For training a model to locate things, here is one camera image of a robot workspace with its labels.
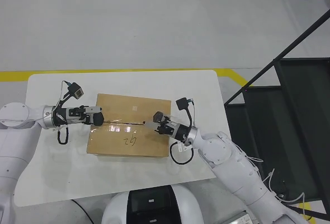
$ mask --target cardboard box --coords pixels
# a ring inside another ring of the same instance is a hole
[[[98,94],[104,124],[92,127],[87,153],[108,156],[169,155],[169,137],[146,128],[157,111],[171,112],[171,101],[132,96]]]

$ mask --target stair step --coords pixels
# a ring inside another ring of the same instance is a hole
[[[271,186],[287,199],[305,192],[317,200],[318,189],[297,136],[280,86],[249,87],[243,93],[263,172],[276,169]]]
[[[330,213],[330,60],[282,59],[275,64],[323,204]]]
[[[241,147],[247,156],[259,158],[245,104],[230,104],[225,110],[232,141]],[[261,176],[265,178],[268,173],[263,172],[261,164],[256,165]]]

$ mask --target white table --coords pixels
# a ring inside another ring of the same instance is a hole
[[[84,96],[69,100],[64,107],[95,105],[98,93],[165,99],[172,101],[171,115],[188,123],[186,113],[178,111],[175,103],[181,97],[188,97],[195,101],[196,125],[202,133],[223,131],[230,135],[214,71],[37,74],[29,79],[26,104],[31,108],[55,105],[62,80],[76,82],[84,91]],[[17,183],[16,205],[30,206],[215,177],[197,153],[185,166],[176,165],[170,157],[90,155],[86,153],[88,136],[89,126],[70,125],[69,143],[62,146],[57,142],[56,132],[42,130],[34,158]],[[177,152],[175,156],[186,160],[190,150]]]

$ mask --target yellow floor line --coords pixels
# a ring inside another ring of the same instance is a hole
[[[141,71],[184,71],[184,70],[214,70],[218,77],[229,77],[240,86],[247,83],[242,76],[229,68],[174,68],[174,69],[106,69],[106,70],[56,70],[56,71],[10,71],[0,72],[0,82],[21,82],[27,81],[33,74],[52,73],[94,73],[94,72],[141,72]]]
[[[298,208],[303,208],[303,203],[298,204]],[[304,203],[304,209],[306,209],[306,210],[312,210],[312,209],[311,209],[311,206],[310,206],[310,202],[305,202],[305,203]],[[310,216],[307,216],[307,215],[305,215],[305,216],[303,216],[303,217],[304,217],[306,220],[308,220],[308,219],[310,218]],[[315,218],[312,217],[308,222],[311,223],[311,224],[315,224]]]

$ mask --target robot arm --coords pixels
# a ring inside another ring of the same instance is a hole
[[[177,101],[177,105],[179,109],[187,110],[184,105],[189,102],[191,100],[183,98]],[[300,214],[276,199],[275,193],[267,189],[257,174],[258,168],[225,133],[202,136],[196,127],[175,123],[161,112],[155,114],[153,121],[145,122],[145,126],[179,140],[185,146],[198,148],[200,156],[217,178],[247,205],[260,223],[307,223]]]
[[[71,96],[76,99],[83,91],[76,83],[67,83],[68,92],[56,106],[32,109],[22,103],[13,102],[0,110],[0,223],[14,223],[12,210],[13,192],[17,181],[33,158],[42,128],[60,128],[74,123],[102,125],[103,115],[99,107],[81,106],[62,108]]]

